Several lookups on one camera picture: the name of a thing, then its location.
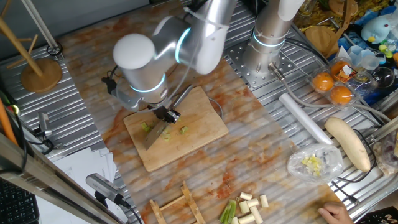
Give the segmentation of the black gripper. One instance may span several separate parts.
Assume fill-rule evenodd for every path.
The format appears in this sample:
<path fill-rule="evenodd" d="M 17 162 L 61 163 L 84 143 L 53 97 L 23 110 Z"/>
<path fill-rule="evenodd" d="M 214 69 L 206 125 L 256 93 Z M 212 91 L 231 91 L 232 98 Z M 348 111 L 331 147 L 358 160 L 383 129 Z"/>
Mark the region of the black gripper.
<path fill-rule="evenodd" d="M 181 116 L 178 111 L 175 111 L 174 109 L 167 109 L 164 106 L 158 107 L 156 110 L 153 111 L 153 113 L 158 119 L 162 119 L 167 123 L 173 124 L 175 124 Z"/>

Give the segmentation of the person hand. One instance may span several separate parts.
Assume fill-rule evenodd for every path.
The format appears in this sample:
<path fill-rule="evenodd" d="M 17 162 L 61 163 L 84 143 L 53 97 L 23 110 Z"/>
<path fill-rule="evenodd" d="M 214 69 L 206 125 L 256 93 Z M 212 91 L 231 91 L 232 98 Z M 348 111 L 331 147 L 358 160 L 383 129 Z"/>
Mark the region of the person hand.
<path fill-rule="evenodd" d="M 345 205 L 341 202 L 326 202 L 318 213 L 328 224 L 354 224 Z"/>

